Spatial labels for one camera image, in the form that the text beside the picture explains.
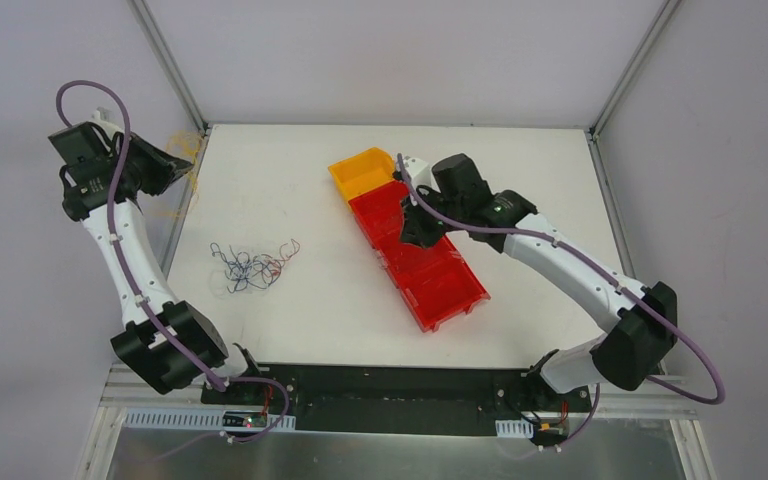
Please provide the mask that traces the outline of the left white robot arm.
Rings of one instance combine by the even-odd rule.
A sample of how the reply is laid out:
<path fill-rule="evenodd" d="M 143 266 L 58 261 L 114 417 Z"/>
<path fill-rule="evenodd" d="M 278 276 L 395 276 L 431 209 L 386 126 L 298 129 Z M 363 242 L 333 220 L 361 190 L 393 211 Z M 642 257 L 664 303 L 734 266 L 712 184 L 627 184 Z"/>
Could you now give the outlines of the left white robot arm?
<path fill-rule="evenodd" d="M 66 127 L 49 140 L 64 161 L 63 210 L 96 242 L 117 290 L 124 329 L 110 340 L 116 357 L 160 394 L 199 376 L 218 377 L 227 379 L 226 389 L 239 403 L 257 402 L 265 378 L 253 370 L 251 354 L 228 346 L 204 314 L 173 293 L 137 202 L 141 193 L 164 193 L 192 170 L 192 162 L 103 120 Z M 127 157 L 116 177 L 122 151 Z"/>

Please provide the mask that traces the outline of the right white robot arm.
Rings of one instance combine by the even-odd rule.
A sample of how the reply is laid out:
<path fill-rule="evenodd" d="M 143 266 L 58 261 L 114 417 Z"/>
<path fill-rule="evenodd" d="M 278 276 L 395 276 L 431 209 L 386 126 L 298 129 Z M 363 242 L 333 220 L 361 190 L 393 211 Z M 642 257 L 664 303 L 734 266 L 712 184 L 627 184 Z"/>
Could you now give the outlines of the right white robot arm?
<path fill-rule="evenodd" d="M 399 155 L 393 176 L 408 189 L 401 202 L 402 242 L 429 248 L 464 231 L 541 275 L 600 328 L 595 338 L 551 350 L 529 368 L 527 393 L 536 407 L 553 409 L 567 393 L 603 382 L 634 391 L 677 343 L 671 287 L 647 286 L 593 259 L 524 196 L 492 190 L 469 156 L 429 164 Z"/>

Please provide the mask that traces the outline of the red bin near yellow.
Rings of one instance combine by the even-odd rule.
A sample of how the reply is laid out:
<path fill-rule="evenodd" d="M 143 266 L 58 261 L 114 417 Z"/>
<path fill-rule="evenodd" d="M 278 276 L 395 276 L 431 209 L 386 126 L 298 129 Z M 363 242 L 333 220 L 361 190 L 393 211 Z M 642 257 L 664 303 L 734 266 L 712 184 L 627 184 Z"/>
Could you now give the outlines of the red bin near yellow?
<path fill-rule="evenodd" d="M 349 201 L 360 230 L 373 248 L 383 250 L 400 243 L 404 224 L 401 201 L 407 196 L 403 183 L 391 181 Z"/>

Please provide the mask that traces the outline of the red middle bin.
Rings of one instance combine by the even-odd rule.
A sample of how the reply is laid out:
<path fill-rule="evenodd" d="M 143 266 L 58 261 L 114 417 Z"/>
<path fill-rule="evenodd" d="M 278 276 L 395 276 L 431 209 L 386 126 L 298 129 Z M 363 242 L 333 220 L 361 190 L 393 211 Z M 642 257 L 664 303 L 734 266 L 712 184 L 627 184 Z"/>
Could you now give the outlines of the red middle bin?
<path fill-rule="evenodd" d="M 457 248 L 443 237 L 430 248 L 402 243 L 397 232 L 376 238 L 372 248 L 379 256 L 382 269 L 396 285 L 406 284 L 416 275 L 437 267 L 451 267 L 465 263 Z"/>

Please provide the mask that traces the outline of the red front bin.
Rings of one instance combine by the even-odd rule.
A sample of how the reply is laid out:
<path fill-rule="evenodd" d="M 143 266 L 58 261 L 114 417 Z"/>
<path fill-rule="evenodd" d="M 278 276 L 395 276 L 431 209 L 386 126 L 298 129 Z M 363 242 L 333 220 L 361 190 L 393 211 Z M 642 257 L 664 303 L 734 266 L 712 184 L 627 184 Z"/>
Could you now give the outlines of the red front bin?
<path fill-rule="evenodd" d="M 397 286 L 415 322 L 423 333 L 461 314 L 469 314 L 491 298 L 463 261 L 435 263 L 396 276 Z"/>

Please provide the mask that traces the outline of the yellow plastic bin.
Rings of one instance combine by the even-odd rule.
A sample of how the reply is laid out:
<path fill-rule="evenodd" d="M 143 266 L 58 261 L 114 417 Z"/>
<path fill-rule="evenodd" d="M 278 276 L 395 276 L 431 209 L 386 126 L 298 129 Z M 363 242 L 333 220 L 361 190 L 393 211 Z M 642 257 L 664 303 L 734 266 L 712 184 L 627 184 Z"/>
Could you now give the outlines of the yellow plastic bin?
<path fill-rule="evenodd" d="M 328 167 L 343 201 L 375 190 L 393 180 L 395 163 L 391 155 L 373 147 Z"/>

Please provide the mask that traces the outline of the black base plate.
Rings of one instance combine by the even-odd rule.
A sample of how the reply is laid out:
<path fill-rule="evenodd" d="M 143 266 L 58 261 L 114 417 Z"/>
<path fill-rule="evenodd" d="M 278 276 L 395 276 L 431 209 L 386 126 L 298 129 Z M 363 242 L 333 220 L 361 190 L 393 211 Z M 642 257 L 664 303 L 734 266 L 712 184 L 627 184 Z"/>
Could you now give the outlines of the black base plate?
<path fill-rule="evenodd" d="M 586 413 L 591 394 L 540 393 L 526 369 L 452 369 L 265 363 L 260 375 L 285 387 L 233 383 L 203 388 L 201 401 L 227 407 L 286 409 L 301 431 L 489 437 L 505 421 L 554 420 Z"/>

